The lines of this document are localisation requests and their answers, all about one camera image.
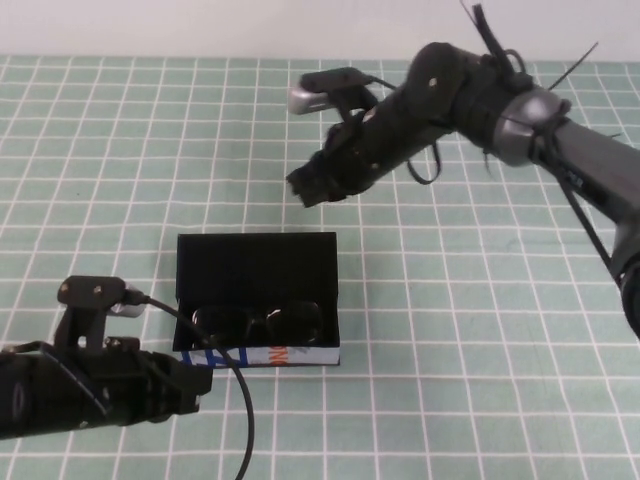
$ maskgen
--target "green grid tablecloth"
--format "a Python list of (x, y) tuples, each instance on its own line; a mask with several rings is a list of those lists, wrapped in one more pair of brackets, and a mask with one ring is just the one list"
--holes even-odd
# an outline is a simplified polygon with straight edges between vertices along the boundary
[[(341, 62), (0, 60), (3, 344), (51, 337), (72, 273), (118, 275), (173, 303), (178, 233), (335, 231), (342, 365), (247, 373), (247, 478), (637, 478), (640, 349), (545, 172), (495, 160), (487, 171), (450, 136), (432, 187), (399, 168), (305, 210), (283, 179), (337, 117), (290, 117), (286, 87)], [(393, 83), (407, 66), (353, 64)], [(530, 66), (545, 85), (565, 67)], [(638, 65), (590, 64), (557, 92), (575, 120), (633, 143), (636, 89)], [(613, 225), (589, 215), (610, 246)], [(166, 352), (173, 325), (148, 309), (108, 333)], [(0, 476), (230, 479), (243, 408), (218, 372), (197, 415), (0, 442)]]

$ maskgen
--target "white grid line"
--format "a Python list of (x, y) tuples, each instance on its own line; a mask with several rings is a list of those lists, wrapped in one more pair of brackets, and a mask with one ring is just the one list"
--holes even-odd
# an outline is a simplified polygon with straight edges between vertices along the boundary
[[(382, 62), (380, 62), (380, 74), (381, 74), (381, 78), (384, 78), (384, 66), (382, 64)], [(399, 201), (398, 201), (398, 185), (397, 183), (395, 183), (396, 179), (396, 175), (395, 172), (392, 173), (392, 177), (394, 180), (394, 185), (393, 185), (393, 193), (394, 193), (394, 199), (396, 202), (396, 215), (398, 216), (398, 220), (400, 220), (400, 207), (399, 207)], [(402, 229), (400, 229), (400, 249), (401, 249), (401, 254), (402, 254), (402, 273), (404, 276), (404, 284), (405, 284), (405, 297), (407, 299), (407, 306), (411, 306), (411, 293), (409, 290), (409, 275), (407, 272), (407, 253), (405, 251), (405, 240), (404, 240), (404, 234), (402, 232)], [(414, 368), (416, 369), (416, 373), (420, 372), (420, 362), (418, 361), (418, 349), (417, 347), (417, 343), (416, 343), (416, 335), (415, 335), (415, 319), (413, 316), (413, 312), (410, 310), (409, 311), (409, 327), (410, 327), (410, 334), (411, 334), (411, 343), (413, 344), (413, 363), (414, 363)], [(423, 441), (424, 441), (424, 448), (425, 448), (425, 461), (426, 461), (426, 465), (427, 465), (427, 474), (429, 475), (429, 478), (433, 478), (433, 470), (431, 467), (431, 450), (429, 448), (429, 436), (428, 436), (428, 432), (427, 432), (427, 421), (426, 418), (424, 416), (424, 399), (423, 399), (423, 395), (422, 395), (422, 382), (420, 382), (419, 379), (416, 379), (416, 388), (418, 389), (418, 402), (420, 403), (420, 416), (421, 416), (421, 420), (422, 420), (422, 436), (423, 436)]]
[[(596, 78), (598, 78), (598, 81), (600, 82), (600, 84), (602, 85), (602, 87), (604, 89), (604, 84), (602, 83), (602, 80), (600, 79), (600, 77), (599, 77), (597, 72), (598, 72), (598, 66), (596, 65)], [(573, 88), (573, 84), (571, 82), (571, 79), (568, 79), (568, 81), (569, 81), (569, 84), (572, 85), (572, 88)], [(611, 107), (612, 107), (612, 109), (614, 111), (614, 114), (615, 114), (616, 118), (618, 119), (618, 122), (620, 122), (619, 126), (623, 129), (623, 131), (625, 132), (625, 135), (627, 135), (627, 137), (628, 137), (627, 131), (626, 131), (626, 129), (624, 129), (624, 126), (623, 126), (622, 122), (620, 121), (620, 117), (618, 116), (617, 112), (615, 111), (615, 108), (613, 107), (613, 104), (611, 103), (611, 98), (607, 94), (606, 89), (604, 89), (604, 92), (605, 92), (605, 95), (606, 95), (609, 103), (611, 104)], [(580, 100), (579, 99), (578, 99), (578, 105), (580, 106), (580, 108), (582, 108), (582, 105), (580, 104)], [(551, 216), (552, 216), (552, 218), (554, 220), (554, 225), (557, 225), (553, 212), (551, 213)], [(561, 243), (560, 247), (561, 247), (562, 251), (565, 252), (564, 244)], [(575, 282), (575, 278), (574, 278), (574, 274), (573, 274), (573, 267), (571, 265), (571, 262), (569, 262), (568, 258), (565, 259), (565, 263), (567, 265), (567, 268), (569, 269), (569, 275), (571, 276), (571, 279), (572, 279), (572, 281), (574, 283), (575, 294), (578, 297), (578, 303), (580, 304), (580, 309), (583, 311), (584, 321), (586, 323), (587, 330), (589, 332), (589, 338), (591, 339), (591, 342), (592, 342), (592, 345), (593, 345), (593, 350), (595, 351), (596, 358), (598, 360), (598, 365), (599, 365), (600, 369), (602, 369), (602, 372), (604, 374), (604, 381), (605, 381), (606, 386), (607, 386), (607, 393), (609, 394), (609, 397), (611, 399), (611, 403), (613, 404), (613, 408), (614, 408), (616, 414), (618, 415), (617, 416), (617, 420), (618, 420), (618, 426), (620, 428), (620, 433), (622, 434), (622, 440), (623, 440), (625, 448), (627, 450), (627, 454), (631, 455), (631, 453), (632, 453), (631, 446), (629, 444), (629, 439), (628, 439), (628, 436), (627, 436), (627, 431), (625, 429), (624, 423), (622, 422), (622, 418), (620, 417), (620, 409), (618, 407), (618, 402), (617, 402), (617, 400), (615, 398), (615, 395), (613, 394), (613, 391), (611, 390), (611, 382), (606, 377), (606, 371), (607, 370), (605, 368), (604, 362), (602, 361), (602, 356), (600, 355), (600, 350), (598, 348), (598, 344), (597, 344), (597, 342), (595, 340), (595, 337), (594, 337), (594, 334), (593, 334), (593, 329), (591, 327), (591, 322), (589, 321), (589, 316), (584, 311), (585, 307), (584, 307), (584, 301), (583, 301), (583, 298), (582, 298), (583, 295), (580, 292), (580, 289), (578, 288), (577, 284), (575, 284), (576, 282)], [(630, 463), (631, 463), (631, 468), (633, 470), (634, 476), (636, 477), (636, 479), (639, 478), (638, 477), (638, 468), (636, 466), (636, 463), (635, 462), (630, 462)]]
[[(68, 74), (69, 74), (69, 68), (67, 68), (67, 69), (65, 70), (65, 78), (67, 77), (67, 75), (68, 75)], [(60, 95), (60, 92), (61, 92), (61, 91), (62, 91), (62, 87), (58, 89), (57, 94), (56, 94), (56, 99), (57, 99), (57, 98), (58, 98), (58, 96)], [(43, 126), (43, 127), (42, 127), (41, 132), (43, 132), (43, 131), (44, 131), (44, 128), (45, 128), (45, 127), (46, 127), (46, 121), (45, 121), (45, 126)], [(60, 184), (61, 184), (61, 181), (58, 181), (58, 184), (56, 185), (56, 188), (60, 188)], [(35, 242), (35, 248), (34, 248), (34, 251), (33, 251), (33, 253), (31, 254), (31, 257), (30, 257), (30, 259), (29, 259), (29, 264), (28, 264), (28, 265), (27, 265), (27, 267), (26, 267), (25, 276), (24, 276), (24, 278), (23, 278), (22, 282), (20, 282), (20, 288), (19, 288), (18, 293), (17, 293), (17, 295), (16, 295), (16, 297), (15, 297), (15, 301), (14, 301), (14, 303), (13, 303), (13, 308), (12, 308), (12, 310), (11, 310), (11, 313), (10, 313), (10, 315), (9, 315), (9, 318), (7, 319), (7, 324), (5, 325), (4, 331), (3, 331), (3, 333), (2, 333), (2, 344), (3, 344), (3, 345), (5, 344), (6, 339), (7, 339), (7, 335), (9, 334), (9, 331), (10, 331), (10, 329), (11, 329), (11, 322), (12, 322), (12, 320), (13, 320), (14, 316), (15, 316), (15, 312), (16, 312), (16, 310), (17, 310), (17, 308), (18, 308), (18, 305), (19, 305), (19, 302), (20, 302), (20, 297), (22, 296), (22, 292), (24, 291), (25, 285), (26, 285), (26, 283), (27, 283), (27, 277), (29, 276), (29, 272), (31, 271), (31, 267), (32, 267), (32, 265), (33, 265), (33, 260), (34, 260), (34, 258), (35, 258), (35, 252), (37, 251), (37, 246), (38, 246), (38, 244), (39, 244), (39, 240), (42, 238), (42, 235), (43, 235), (43, 233), (44, 233), (45, 225), (47, 224), (47, 220), (49, 219), (49, 215), (51, 214), (51, 210), (52, 210), (52, 208), (53, 208), (53, 203), (49, 206), (49, 208), (48, 208), (48, 210), (47, 210), (47, 214), (46, 214), (46, 216), (45, 216), (45, 219), (44, 219), (44, 221), (43, 221), (43, 223), (42, 223), (42, 225), (41, 225), (41, 227), (40, 227), (40, 229), (39, 229), (39, 231), (38, 231), (38, 237), (37, 237), (36, 242)], [(2, 230), (0, 231), (0, 234), (2, 234), (2, 232), (4, 231), (4, 227), (5, 227), (5, 224), (3, 224), (3, 228), (2, 228)], [(16, 445), (15, 445), (14, 453), (17, 453), (17, 452), (20, 450), (20, 445), (21, 445), (21, 444), (22, 444), (22, 439), (18, 439), (18, 440), (16, 441)], [(15, 456), (14, 456), (14, 457), (11, 457), (11, 460), (9, 461), (9, 467), (7, 468), (7, 479), (11, 479), (11, 476), (13, 475), (13, 469), (14, 469), (14, 467), (15, 467)]]
[[(158, 104), (158, 96), (156, 96), (156, 101), (153, 104), (153, 111), (155, 112), (155, 108), (157, 107)], [(140, 178), (140, 172), (142, 170), (142, 159), (139, 159), (139, 164), (138, 164), (138, 168), (136, 170), (136, 177), (133, 183), (133, 191), (131, 193), (131, 198), (135, 198), (135, 193), (136, 193), (136, 188), (138, 186), (138, 178)], [(127, 213), (125, 214), (125, 224), (127, 223), (128, 218), (131, 215), (131, 209), (133, 206), (133, 202), (131, 202), (131, 204), (129, 204), (129, 206), (127, 207)], [(120, 230), (120, 235), (118, 238), (118, 248), (116, 250), (116, 256), (115, 259), (113, 261), (113, 270), (112, 270), (112, 274), (115, 274), (116, 269), (118, 268), (118, 261), (119, 261), (119, 257), (120, 257), (120, 249), (122, 248), (122, 244), (124, 241), (124, 232), (125, 232), (125, 227), (124, 225), (121, 226), (121, 230)], [(145, 318), (144, 318), (144, 323), (143, 323), (143, 327), (142, 327), (142, 333), (140, 334), (141, 338), (144, 338), (144, 334), (145, 334), (145, 328), (146, 328), (146, 324), (147, 324), (147, 319), (148, 319), (148, 315), (149, 315), (149, 311), (148, 309), (145, 311)], [(125, 436), (127, 434), (127, 428), (123, 428), (122, 431), (120, 432), (120, 440), (118, 443), (118, 455), (116, 456), (116, 461), (114, 462), (113, 465), (113, 476), (112, 476), (112, 480), (117, 480), (118, 478), (118, 472), (119, 472), (119, 468), (120, 468), (120, 459), (121, 459), (121, 453), (122, 453), (122, 448), (124, 446), (124, 441), (125, 441)]]
[[(463, 155), (462, 148), (460, 149), (460, 155)], [(464, 173), (465, 173), (465, 177), (468, 178), (466, 168), (463, 168), (463, 170), (464, 170)], [(469, 198), (471, 199), (471, 207), (473, 209), (473, 217), (474, 217), (474, 220), (476, 222), (476, 225), (479, 227), (480, 226), (480, 221), (478, 220), (478, 214), (476, 212), (476, 207), (475, 207), (474, 198), (473, 198), (473, 192), (472, 192), (470, 186), (468, 186), (467, 188), (468, 188), (468, 191), (469, 191)], [(492, 275), (491, 275), (491, 268), (489, 267), (489, 262), (487, 260), (487, 256), (485, 255), (485, 246), (484, 246), (484, 241), (482, 240), (482, 236), (480, 236), (480, 249), (481, 249), (482, 254), (483, 254), (482, 257), (483, 257), (483, 261), (484, 261), (484, 268), (485, 268), (485, 271), (486, 271), (486, 274), (487, 274), (489, 289), (491, 291), (491, 301), (493, 302), (493, 304), (495, 305), (495, 307), (497, 309), (498, 308), (498, 299), (497, 299), (496, 292), (495, 292), (494, 280), (492, 279)], [(522, 413), (523, 408), (522, 408), (522, 400), (520, 398), (520, 391), (518, 390), (518, 386), (516, 384), (516, 381), (513, 380), (513, 375), (514, 375), (514, 373), (513, 373), (513, 364), (511, 362), (511, 356), (509, 355), (509, 350), (508, 350), (507, 344), (506, 344), (506, 339), (505, 339), (505, 334), (504, 334), (504, 327), (502, 325), (502, 315), (500, 314), (499, 311), (497, 313), (497, 320), (498, 320), (498, 329), (500, 331), (500, 337), (501, 337), (502, 341), (504, 342), (503, 343), (504, 354), (505, 354), (505, 357), (507, 359), (507, 368), (509, 370), (509, 376), (512, 378), (512, 384), (513, 384), (513, 388), (514, 388), (514, 391), (515, 391), (516, 404), (518, 406), (518, 412)], [(526, 447), (527, 447), (527, 453), (530, 456), (529, 464), (531, 466), (531, 472), (533, 474), (533, 478), (535, 480), (537, 480), (539, 478), (538, 477), (538, 471), (537, 471), (537, 468), (536, 468), (536, 464), (533, 461), (533, 457), (531, 457), (531, 453), (532, 453), (531, 452), (531, 440), (529, 439), (529, 433), (528, 433), (528, 430), (527, 430), (527, 425), (526, 425), (523, 417), (520, 418), (520, 426), (522, 427), (522, 434), (524, 435), (524, 441), (525, 441), (525, 444), (526, 444)]]
[[(102, 69), (102, 60), (100, 61), (100, 65), (98, 66), (98, 75), (100, 74), (101, 69)], [(91, 87), (91, 93), (89, 95), (89, 98), (93, 97), (96, 85), (97, 85), (97, 83), (94, 82), (93, 86)], [(84, 122), (84, 113), (86, 113), (86, 110), (83, 112), (83, 117), (80, 119), (78, 130), (80, 129), (81, 125)], [(94, 188), (94, 191), (93, 191), (93, 195), (92, 195), (92, 198), (91, 198), (92, 200), (93, 200), (93, 198), (95, 197), (95, 194), (98, 191), (98, 182), (99, 182), (99, 177), (98, 177), (98, 181), (96, 182), (96, 187)], [(87, 214), (85, 215), (85, 218), (84, 218), (83, 227), (86, 226), (86, 224), (87, 224), (87, 222), (89, 220), (89, 212), (90, 211), (91, 211), (91, 201), (89, 201), (89, 208), (87, 209)], [(83, 233), (84, 233), (84, 229), (81, 230), (81, 232), (80, 232), (80, 238), (82, 238), (82, 234)], [(71, 266), (69, 267), (69, 271), (67, 272), (68, 275), (72, 275), (73, 274), (73, 267), (75, 266), (75, 261), (76, 261), (77, 253), (78, 253), (79, 246), (80, 246), (80, 238), (78, 239), (78, 242), (76, 244), (76, 251), (75, 251), (73, 259), (71, 260)], [(54, 331), (55, 331), (55, 322), (52, 323), (51, 330), (49, 331), (49, 338), (50, 339), (53, 337)], [(65, 473), (66, 473), (66, 470), (67, 470), (67, 464), (68, 464), (68, 461), (69, 461), (69, 452), (71, 451), (71, 445), (72, 444), (73, 444), (73, 432), (70, 432), (69, 433), (69, 438), (67, 440), (67, 446), (65, 448), (65, 455), (64, 455), (64, 458), (62, 460), (62, 465), (60, 466), (60, 474), (58, 475), (59, 480), (64, 480), (64, 476), (65, 476)]]
[[(428, 161), (429, 159), (429, 155), (428, 152), (425, 152), (425, 157)], [(433, 189), (431, 189), (431, 195), (432, 195), (432, 199), (433, 202), (436, 203), (436, 197), (435, 197), (435, 193), (433, 191)], [(438, 214), (438, 211), (436, 209), (436, 223), (439, 226), (440, 225), (440, 216)], [(444, 275), (445, 275), (445, 279), (447, 280), (447, 294), (449, 295), (449, 301), (453, 307), (453, 302), (454, 302), (454, 296), (453, 296), (453, 290), (451, 288), (451, 282), (449, 281), (449, 268), (447, 266), (447, 259), (446, 259), (446, 255), (445, 255), (445, 250), (444, 250), (444, 237), (442, 236), (442, 230), (438, 229), (438, 236), (440, 238), (440, 246), (441, 246), (441, 250), (442, 250), (442, 260), (443, 260), (443, 267), (444, 267)], [(458, 324), (458, 316), (456, 314), (456, 310), (455, 308), (452, 309), (453, 311), (453, 329), (455, 332), (455, 338), (456, 338), (456, 343), (457, 343), (457, 350), (458, 350), (458, 358), (460, 360), (460, 368), (462, 369), (462, 378), (464, 379), (464, 384), (465, 384), (465, 393), (467, 396), (467, 405), (469, 407), (469, 412), (471, 413), (471, 430), (473, 433), (473, 442), (474, 442), (474, 446), (475, 446), (475, 450), (476, 450), (476, 456), (478, 459), (478, 469), (480, 471), (480, 478), (481, 480), (485, 479), (485, 471), (484, 471), (484, 464), (482, 462), (482, 457), (481, 457), (481, 452), (482, 449), (480, 448), (480, 440), (478, 438), (478, 429), (476, 426), (476, 421), (475, 421), (475, 417), (473, 416), (473, 401), (471, 398), (471, 386), (469, 385), (469, 376), (467, 375), (467, 367), (465, 365), (465, 359), (464, 359), (464, 353), (462, 351), (462, 344), (460, 343), (460, 331), (459, 331), (459, 324)]]

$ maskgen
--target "black bracket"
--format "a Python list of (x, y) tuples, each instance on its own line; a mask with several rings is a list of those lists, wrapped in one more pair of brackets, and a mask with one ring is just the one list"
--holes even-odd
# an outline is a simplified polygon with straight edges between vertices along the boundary
[(371, 77), (353, 67), (305, 73), (300, 77), (304, 90), (327, 94), (346, 124), (353, 118), (352, 110), (368, 111), (378, 104), (376, 96), (366, 88), (371, 83)]
[(116, 277), (71, 276), (58, 289), (58, 301), (67, 306), (54, 336), (56, 349), (77, 348), (85, 337), (85, 351), (103, 349), (109, 310), (123, 302), (127, 294), (124, 280)]

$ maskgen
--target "black cable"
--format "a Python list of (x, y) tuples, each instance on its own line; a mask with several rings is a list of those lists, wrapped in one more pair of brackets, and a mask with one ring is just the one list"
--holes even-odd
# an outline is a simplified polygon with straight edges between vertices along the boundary
[(374, 83), (379, 83), (383, 87), (387, 87), (389, 90), (395, 90), (396, 88), (398, 88), (395, 85), (387, 82), (386, 80), (383, 80), (383, 79), (378, 78), (378, 77), (374, 77), (373, 75), (369, 75), (369, 80), (374, 82)]
[(35, 341), (7, 347), (3, 351), (16, 354), (39, 351), (43, 356), (54, 362), (83, 391), (102, 415), (106, 417), (111, 411), (109, 400), (105, 398), (104, 394), (93, 384), (91, 379), (48, 343)]
[(516, 62), (518, 62), (518, 66), (520, 67), (520, 72), (527, 73), (527, 66), (524, 63), (524, 58), (522, 58), (522, 55), (520, 55), (516, 50), (509, 48), (504, 51), (504, 54), (507, 55), (508, 57), (515, 58)]
[(482, 10), (482, 5), (477, 4), (473, 6), (473, 13), (475, 16), (475, 25), (478, 29), (478, 33), (482, 37), (489, 53), (493, 55), (493, 57), (498, 62), (498, 67), (500, 72), (505, 77), (509, 77), (515, 73), (513, 69), (513, 65), (511, 65), (511, 61), (507, 57), (505, 51), (498, 43), (498, 39), (493, 35), (493, 32), (489, 28), (489, 24), (484, 16), (484, 11)]
[[(535, 130), (542, 137), (542, 140), (544, 142), (544, 149), (545, 149), (545, 160), (547, 161), (547, 163), (549, 163), (549, 165), (555, 171), (555, 177), (558, 180), (558, 184), (560, 185), (560, 188), (562, 189), (562, 193), (564, 193), (564, 196), (567, 198), (569, 205), (571, 206), (574, 213), (578, 217), (578, 220), (582, 224), (582, 227), (584, 228), (589, 239), (591, 240), (591, 243), (593, 244), (596, 251), (600, 255), (600, 259), (606, 266), (607, 270), (611, 272), (611, 257), (609, 256), (609, 253), (607, 252), (606, 248), (602, 244), (602, 241), (598, 237), (598, 234), (596, 233), (593, 225), (591, 224), (586, 214), (584, 213), (584, 210), (578, 204), (578, 201), (576, 200), (575, 195), (571, 190), (571, 187), (569, 186), (567, 180), (563, 175), (561, 164), (560, 164), (560, 162), (562, 161), (562, 154), (560, 153), (556, 145), (555, 132), (556, 132), (556, 129), (562, 124), (562, 122), (564, 122), (565, 115), (569, 112), (570, 108), (571, 108), (571, 104), (567, 100), (563, 100), (560, 103), (560, 108), (549, 119), (549, 121), (545, 122), (544, 125), (542, 125), (539, 128), (536, 128)], [(612, 277), (616, 285), (620, 287), (620, 279), (616, 278), (613, 275)]]
[(438, 144), (434, 143), (431, 146), (431, 148), (433, 150), (433, 157), (436, 161), (436, 174), (433, 178), (426, 180), (425, 178), (421, 177), (420, 174), (416, 172), (416, 169), (413, 167), (413, 164), (411, 163), (411, 159), (407, 160), (407, 168), (409, 169), (409, 174), (420, 185), (431, 185), (433, 182), (435, 182), (438, 179), (438, 177), (440, 176), (440, 173), (442, 173), (442, 161), (440, 159), (440, 151), (438, 150)]
[(240, 469), (238, 470), (238, 474), (236, 475), (236, 480), (241, 480), (244, 478), (247, 469), (249, 468), (249, 463), (251, 462), (251, 455), (253, 454), (253, 444), (255, 441), (255, 419), (253, 414), (253, 402), (251, 401), (251, 393), (249, 392), (249, 387), (247, 386), (247, 382), (240, 371), (240, 367), (238, 364), (231, 358), (231, 356), (224, 350), (216, 340), (207, 335), (207, 333), (198, 327), (195, 323), (189, 320), (185, 315), (180, 313), (179, 311), (171, 308), (170, 306), (155, 300), (149, 296), (144, 297), (144, 301), (141, 303), (148, 303), (149, 305), (153, 305), (154, 307), (159, 308), (160, 310), (172, 315), (179, 322), (185, 325), (191, 333), (197, 338), (197, 341), (200, 345), (205, 349), (214, 349), (217, 350), (222, 358), (224, 358), (225, 362), (227, 362), (227, 366), (233, 370), (233, 373), (238, 380), (238, 385), (242, 390), (242, 396), (244, 397), (244, 403), (247, 409), (247, 424), (248, 424), (248, 434), (247, 434), (247, 447), (244, 452), (244, 458), (242, 460), (242, 464), (240, 465)]
[(589, 50), (587, 50), (587, 52), (584, 55), (582, 55), (582, 57), (580, 57), (580, 59), (576, 63), (571, 65), (571, 67), (569, 67), (569, 70), (567, 70), (562, 75), (560, 75), (560, 77), (558, 77), (558, 79), (555, 82), (553, 82), (547, 90), (551, 91), (554, 88), (556, 88), (558, 85), (560, 85), (565, 78), (571, 75), (576, 68), (582, 65), (582, 62), (584, 62), (587, 59), (587, 57), (591, 55), (591, 52), (593, 52), (597, 46), (598, 46), (598, 42), (594, 43), (593, 46)]

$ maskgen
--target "white wall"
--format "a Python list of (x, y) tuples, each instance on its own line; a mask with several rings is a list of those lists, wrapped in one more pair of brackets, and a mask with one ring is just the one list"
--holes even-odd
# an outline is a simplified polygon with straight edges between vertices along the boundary
[[(503, 47), (529, 60), (572, 60), (599, 40), (592, 59), (640, 61), (638, 0), (482, 3)], [(484, 51), (458, 0), (0, 2), (10, 54), (409, 59), (431, 41)]]

